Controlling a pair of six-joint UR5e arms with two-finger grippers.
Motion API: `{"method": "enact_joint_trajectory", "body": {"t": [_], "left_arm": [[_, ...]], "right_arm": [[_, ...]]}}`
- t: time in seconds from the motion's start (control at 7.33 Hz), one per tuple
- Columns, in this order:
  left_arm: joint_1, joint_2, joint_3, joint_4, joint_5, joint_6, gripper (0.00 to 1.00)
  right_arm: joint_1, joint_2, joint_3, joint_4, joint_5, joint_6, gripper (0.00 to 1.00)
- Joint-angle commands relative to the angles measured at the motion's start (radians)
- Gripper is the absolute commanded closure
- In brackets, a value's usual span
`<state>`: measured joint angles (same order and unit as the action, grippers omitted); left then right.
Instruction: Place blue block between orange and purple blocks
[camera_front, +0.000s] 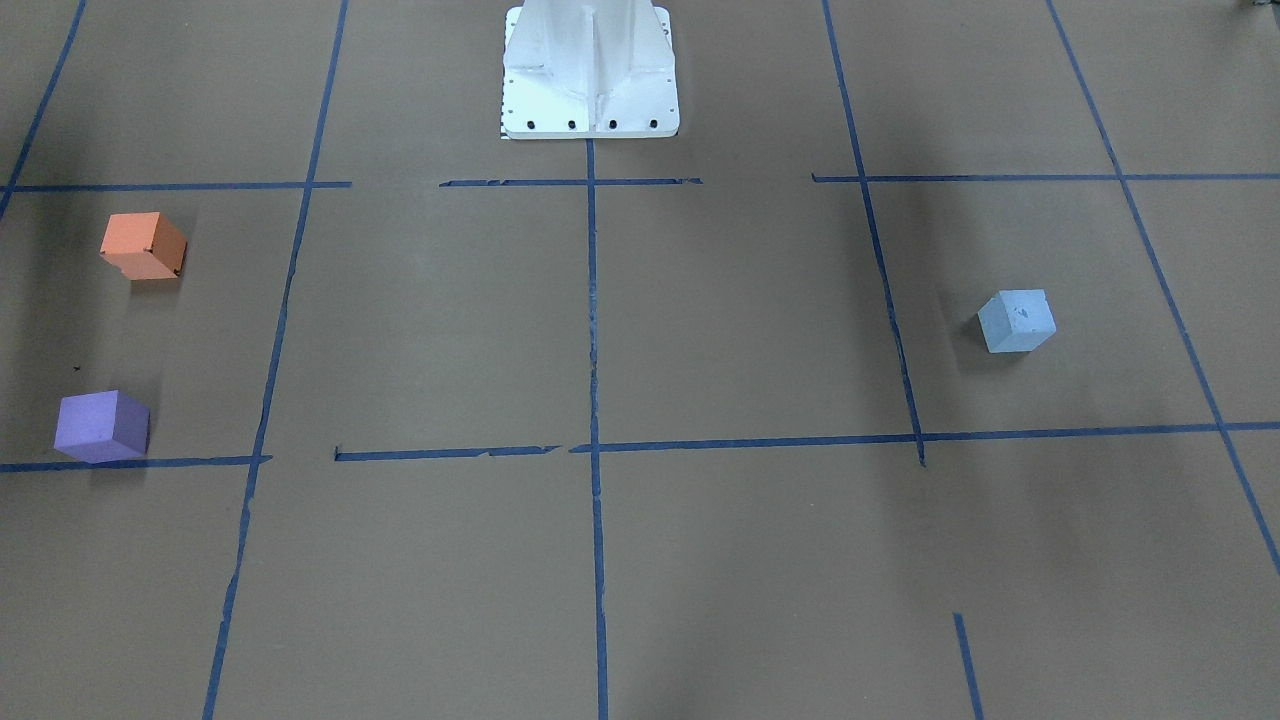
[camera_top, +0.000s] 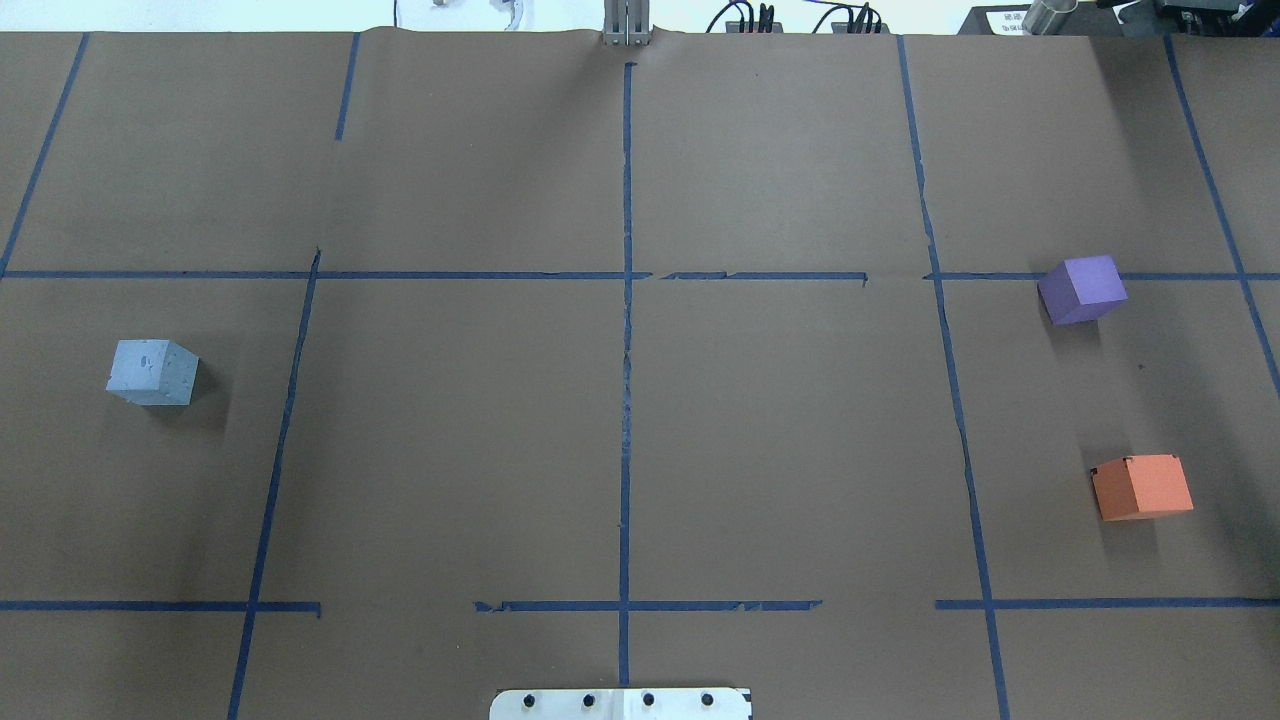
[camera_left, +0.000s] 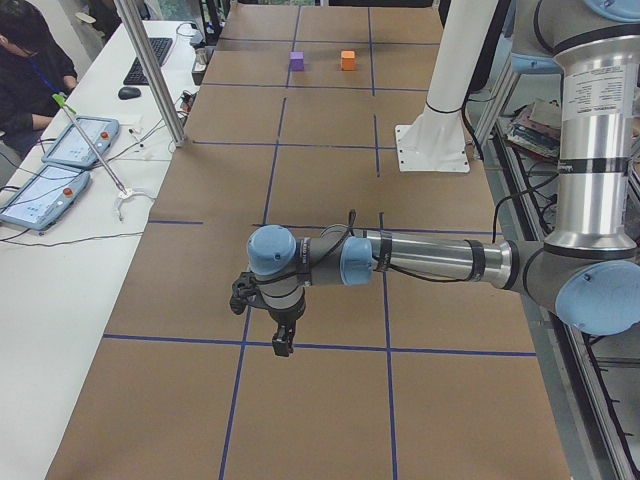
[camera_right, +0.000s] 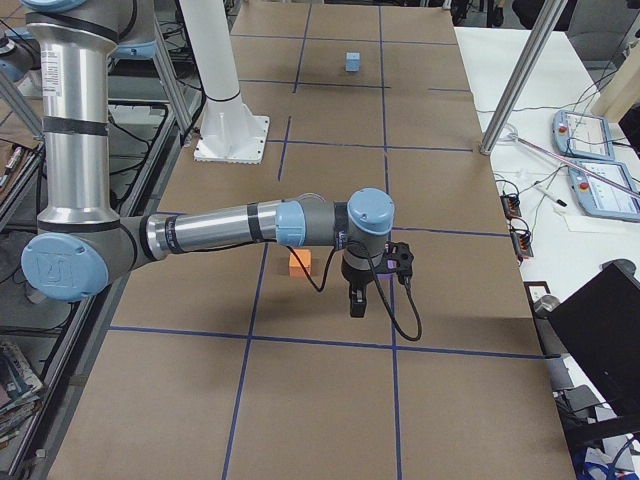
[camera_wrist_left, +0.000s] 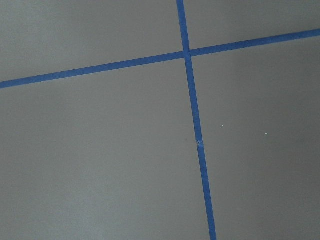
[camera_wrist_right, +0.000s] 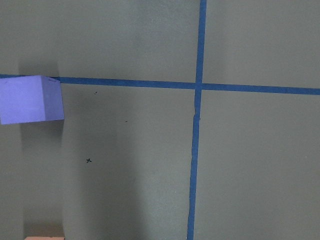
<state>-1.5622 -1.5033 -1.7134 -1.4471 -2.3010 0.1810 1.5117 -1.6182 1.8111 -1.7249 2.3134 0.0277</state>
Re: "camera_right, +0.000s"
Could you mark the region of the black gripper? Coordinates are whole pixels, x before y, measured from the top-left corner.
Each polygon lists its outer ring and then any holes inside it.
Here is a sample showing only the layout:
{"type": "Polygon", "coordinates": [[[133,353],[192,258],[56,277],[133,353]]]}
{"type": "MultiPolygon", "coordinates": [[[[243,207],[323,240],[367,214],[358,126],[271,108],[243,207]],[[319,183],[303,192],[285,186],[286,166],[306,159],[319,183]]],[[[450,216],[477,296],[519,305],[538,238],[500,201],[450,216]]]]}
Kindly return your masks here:
{"type": "Polygon", "coordinates": [[[342,255],[341,273],[349,284],[349,315],[363,317],[366,312],[366,291],[373,282],[373,274],[369,262],[349,250],[342,255]]]}

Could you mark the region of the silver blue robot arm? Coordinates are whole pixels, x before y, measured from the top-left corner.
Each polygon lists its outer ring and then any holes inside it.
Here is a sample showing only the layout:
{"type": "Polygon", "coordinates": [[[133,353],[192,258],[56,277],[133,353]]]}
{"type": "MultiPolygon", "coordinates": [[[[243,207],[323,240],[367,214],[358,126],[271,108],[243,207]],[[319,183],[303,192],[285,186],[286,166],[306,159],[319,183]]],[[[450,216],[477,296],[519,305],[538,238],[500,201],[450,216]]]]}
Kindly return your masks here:
{"type": "Polygon", "coordinates": [[[366,289],[399,267],[387,239],[395,206],[376,188],[345,202],[315,195],[249,203],[209,213],[123,217],[110,205],[109,57],[150,40],[149,1],[30,1],[26,22],[40,46],[48,203],[21,255],[27,281],[44,295],[78,302],[119,277],[169,255],[260,243],[325,246],[343,255],[350,313],[366,289]]]}

